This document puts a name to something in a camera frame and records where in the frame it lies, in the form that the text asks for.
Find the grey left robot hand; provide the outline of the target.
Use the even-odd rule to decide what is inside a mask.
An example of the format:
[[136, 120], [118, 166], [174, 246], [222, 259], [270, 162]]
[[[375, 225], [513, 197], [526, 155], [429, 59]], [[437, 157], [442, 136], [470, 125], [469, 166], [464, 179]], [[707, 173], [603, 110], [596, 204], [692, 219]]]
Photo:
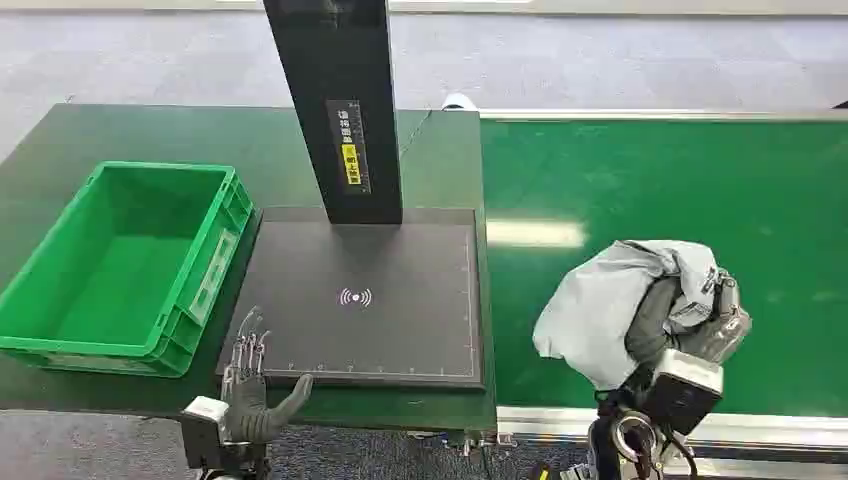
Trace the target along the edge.
[[236, 331], [222, 381], [221, 399], [229, 405], [225, 425], [233, 442], [273, 441], [311, 396], [314, 377], [304, 374], [277, 406], [268, 405], [264, 363], [269, 335], [261, 308], [252, 307]]

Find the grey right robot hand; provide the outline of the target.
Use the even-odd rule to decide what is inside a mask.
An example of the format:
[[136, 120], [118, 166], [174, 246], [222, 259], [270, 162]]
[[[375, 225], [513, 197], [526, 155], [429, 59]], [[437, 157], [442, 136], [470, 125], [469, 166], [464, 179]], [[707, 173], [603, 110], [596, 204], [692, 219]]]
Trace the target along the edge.
[[637, 363], [649, 366], [657, 365], [667, 349], [716, 364], [728, 360], [752, 328], [752, 319], [741, 306], [736, 279], [720, 269], [707, 319], [674, 332], [665, 324], [671, 319], [672, 305], [680, 292], [677, 277], [662, 277], [650, 286], [625, 335], [628, 354]]

